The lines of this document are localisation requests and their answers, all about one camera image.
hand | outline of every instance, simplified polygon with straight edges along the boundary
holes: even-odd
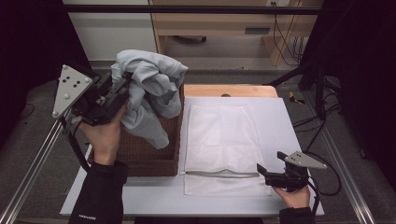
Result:
[[[94,149],[93,159],[96,163],[113,165],[120,147],[120,120],[125,113],[126,105],[123,105],[111,122],[92,127],[81,122],[78,126]]]
[[[309,192],[308,186],[293,192],[287,192],[281,188],[274,188],[274,191],[279,194],[287,207],[303,208],[309,206],[309,197],[311,193]]]

white tabletop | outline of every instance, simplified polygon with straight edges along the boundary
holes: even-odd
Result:
[[[277,215],[285,204],[273,191],[263,197],[200,197],[184,194],[184,170],[187,146],[187,121],[191,105],[247,105],[256,122],[257,133],[269,172],[284,173],[285,163],[276,157],[287,155],[300,145],[281,98],[267,97],[186,97],[180,133],[178,174],[172,177],[129,177],[122,199],[126,216],[158,217],[264,217]],[[61,214],[70,215],[77,200],[85,171],[80,168],[64,202]],[[323,215],[321,204],[317,215]]]

white triangular bracket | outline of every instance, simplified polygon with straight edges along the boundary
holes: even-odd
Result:
[[[63,65],[52,116],[58,119],[91,86],[92,79]]]
[[[303,152],[299,152],[299,151],[296,151],[293,154],[286,157],[285,161],[301,167],[327,169],[326,164],[316,161],[311,157],[305,155]]]

brown wicker basket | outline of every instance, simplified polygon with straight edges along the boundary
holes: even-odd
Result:
[[[180,128],[183,120],[184,91],[180,88],[180,115],[173,119],[159,118],[168,133],[169,145],[156,149],[144,138],[121,132],[117,160],[129,167],[128,176],[174,176],[177,174],[180,149]]]

black horizontal bar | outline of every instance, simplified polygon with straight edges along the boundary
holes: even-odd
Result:
[[[321,7],[234,7],[234,6],[141,6],[141,5],[63,5],[46,6],[72,13],[200,13],[322,15],[339,12]]]

